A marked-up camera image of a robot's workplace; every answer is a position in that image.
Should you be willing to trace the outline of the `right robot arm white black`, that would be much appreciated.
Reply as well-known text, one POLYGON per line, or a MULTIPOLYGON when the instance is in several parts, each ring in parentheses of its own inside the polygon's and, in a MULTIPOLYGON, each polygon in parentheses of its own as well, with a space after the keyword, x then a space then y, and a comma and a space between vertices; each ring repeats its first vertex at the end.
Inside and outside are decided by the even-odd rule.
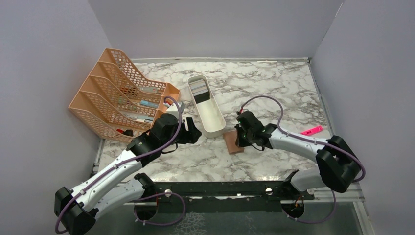
POLYGON ((339 136, 321 139, 292 134, 277 124, 263 125, 250 111, 239 112, 236 120, 237 146, 284 150, 317 164, 314 169, 295 170, 283 181, 279 192, 288 199, 312 188, 328 187, 344 193, 359 174, 364 174, 360 161, 339 136))

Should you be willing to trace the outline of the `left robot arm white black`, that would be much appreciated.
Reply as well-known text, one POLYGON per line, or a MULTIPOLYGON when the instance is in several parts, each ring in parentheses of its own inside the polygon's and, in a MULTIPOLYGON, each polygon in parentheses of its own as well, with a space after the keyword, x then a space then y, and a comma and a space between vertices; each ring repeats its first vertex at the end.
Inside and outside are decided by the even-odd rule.
POLYGON ((195 144, 202 135, 191 117, 162 114, 153 127, 134 137, 125 150, 103 170, 71 189, 62 187, 55 193, 55 232, 84 235, 97 219, 124 203, 138 200, 156 202, 162 195, 155 183, 139 173, 171 145, 195 144))

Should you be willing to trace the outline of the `brown leather card holder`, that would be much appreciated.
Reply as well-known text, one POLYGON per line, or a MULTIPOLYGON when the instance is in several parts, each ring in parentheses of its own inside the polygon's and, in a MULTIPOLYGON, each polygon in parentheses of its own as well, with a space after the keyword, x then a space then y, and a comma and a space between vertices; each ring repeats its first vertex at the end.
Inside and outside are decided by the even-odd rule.
POLYGON ((228 153, 230 155, 234 155, 234 154, 244 152, 243 147, 239 147, 239 146, 236 145, 236 139, 237 139, 237 131, 236 130, 225 132, 223 134, 223 138, 224 138, 228 153))

